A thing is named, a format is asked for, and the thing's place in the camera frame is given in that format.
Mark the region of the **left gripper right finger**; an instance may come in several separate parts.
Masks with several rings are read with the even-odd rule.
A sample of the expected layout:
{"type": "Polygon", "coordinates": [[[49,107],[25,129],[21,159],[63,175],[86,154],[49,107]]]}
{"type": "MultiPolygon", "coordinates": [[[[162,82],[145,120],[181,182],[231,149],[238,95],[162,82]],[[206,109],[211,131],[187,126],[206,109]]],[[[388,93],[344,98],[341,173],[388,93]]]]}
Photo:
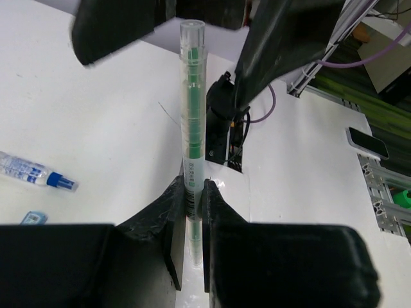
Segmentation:
{"type": "Polygon", "coordinates": [[[204,183],[202,215],[211,307],[378,306],[378,274],[356,230],[248,222],[212,180],[204,183]]]}

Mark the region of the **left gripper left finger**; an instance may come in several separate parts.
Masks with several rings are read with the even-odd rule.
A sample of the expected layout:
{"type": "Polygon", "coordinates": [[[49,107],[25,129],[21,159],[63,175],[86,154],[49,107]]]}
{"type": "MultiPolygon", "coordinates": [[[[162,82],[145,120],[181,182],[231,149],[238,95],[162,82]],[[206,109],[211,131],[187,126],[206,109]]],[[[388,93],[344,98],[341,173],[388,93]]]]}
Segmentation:
{"type": "Polygon", "coordinates": [[[177,176],[118,226],[3,225],[2,307],[174,307],[186,217],[177,176]]]}

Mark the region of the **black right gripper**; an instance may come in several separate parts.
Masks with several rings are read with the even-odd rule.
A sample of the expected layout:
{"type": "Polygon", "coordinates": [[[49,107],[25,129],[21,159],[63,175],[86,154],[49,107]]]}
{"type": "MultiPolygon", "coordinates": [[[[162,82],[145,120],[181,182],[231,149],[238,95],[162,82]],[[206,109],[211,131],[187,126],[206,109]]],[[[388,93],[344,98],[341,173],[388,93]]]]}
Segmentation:
{"type": "Polygon", "coordinates": [[[71,27],[84,65],[151,34],[172,18],[238,30],[257,12],[235,68],[234,105],[243,110],[276,78],[321,59],[343,1],[82,0],[71,27]]]}

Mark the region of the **green clear pen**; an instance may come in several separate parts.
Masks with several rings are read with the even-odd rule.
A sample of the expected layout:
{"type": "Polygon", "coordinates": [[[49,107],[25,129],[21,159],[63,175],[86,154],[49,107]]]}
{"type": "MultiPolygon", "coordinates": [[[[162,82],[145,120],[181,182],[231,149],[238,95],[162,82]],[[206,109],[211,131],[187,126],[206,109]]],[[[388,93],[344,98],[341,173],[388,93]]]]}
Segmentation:
{"type": "Polygon", "coordinates": [[[202,263],[201,197],[206,155],[205,22],[180,23],[180,127],[191,262],[202,263]]]}

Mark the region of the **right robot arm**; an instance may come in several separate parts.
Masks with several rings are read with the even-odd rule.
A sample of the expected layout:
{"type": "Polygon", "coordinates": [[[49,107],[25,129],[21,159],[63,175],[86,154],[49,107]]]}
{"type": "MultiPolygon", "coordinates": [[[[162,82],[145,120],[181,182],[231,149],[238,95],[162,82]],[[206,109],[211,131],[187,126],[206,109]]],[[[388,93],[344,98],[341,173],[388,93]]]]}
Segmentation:
{"type": "MultiPolygon", "coordinates": [[[[261,1],[234,70],[207,92],[205,155],[225,158],[231,123],[249,112],[251,101],[276,78],[321,59],[343,1],[261,1]]],[[[81,1],[71,28],[74,53],[91,65],[150,34],[172,17],[238,30],[249,1],[81,1]]]]}

